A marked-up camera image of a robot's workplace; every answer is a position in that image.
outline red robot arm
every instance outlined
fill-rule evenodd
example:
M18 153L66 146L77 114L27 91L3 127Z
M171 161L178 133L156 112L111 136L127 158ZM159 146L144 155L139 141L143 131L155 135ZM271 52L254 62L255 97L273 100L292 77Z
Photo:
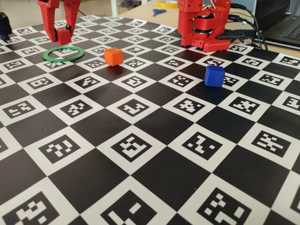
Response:
M67 25L65 28L55 29L55 9L60 6L60 0L37 0L41 7L43 23L52 42L57 42L59 45L64 45L71 42L71 37L74 32L77 12L80 5L80 0L63 0Z
M182 35L181 45L192 45L205 52L227 50L231 41L218 40L224 33L231 0L213 0L214 7L203 9L203 0L178 0L178 32Z

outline yellow tape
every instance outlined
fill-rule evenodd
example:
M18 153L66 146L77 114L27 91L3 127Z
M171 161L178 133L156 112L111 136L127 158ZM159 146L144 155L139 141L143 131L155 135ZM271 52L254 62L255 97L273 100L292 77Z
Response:
M166 1L158 1L158 8L177 8L177 1L175 0L166 0Z

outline ring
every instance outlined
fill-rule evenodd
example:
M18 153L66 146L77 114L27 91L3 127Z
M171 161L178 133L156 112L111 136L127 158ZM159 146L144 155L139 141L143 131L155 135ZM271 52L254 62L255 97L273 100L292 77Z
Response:
M49 57L50 53L52 53L56 50L59 50L59 49L72 49L72 50L77 50L79 53L76 56L73 56L73 57L70 57L67 59L54 59L54 58ZM61 46L61 47L53 48L53 49L50 49L50 50L44 52L43 59L46 61L49 61L49 62L67 62L67 61L73 61L73 60L76 60L76 59L82 57L84 55L84 53L85 53L84 50L79 47Z

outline blue cube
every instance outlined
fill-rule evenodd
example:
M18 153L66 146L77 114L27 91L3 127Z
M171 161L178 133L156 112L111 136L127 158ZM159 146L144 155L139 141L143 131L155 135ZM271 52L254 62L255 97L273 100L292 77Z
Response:
M225 76L225 70L223 67L207 66L205 73L205 86L209 87L222 87Z

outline blue scissors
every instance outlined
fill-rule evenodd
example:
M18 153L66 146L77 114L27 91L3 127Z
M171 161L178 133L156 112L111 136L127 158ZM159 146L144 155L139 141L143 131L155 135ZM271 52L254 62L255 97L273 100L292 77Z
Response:
M156 16L158 14L161 14L161 13L165 13L167 10L165 9L154 9L153 12L154 12L154 15L153 16Z

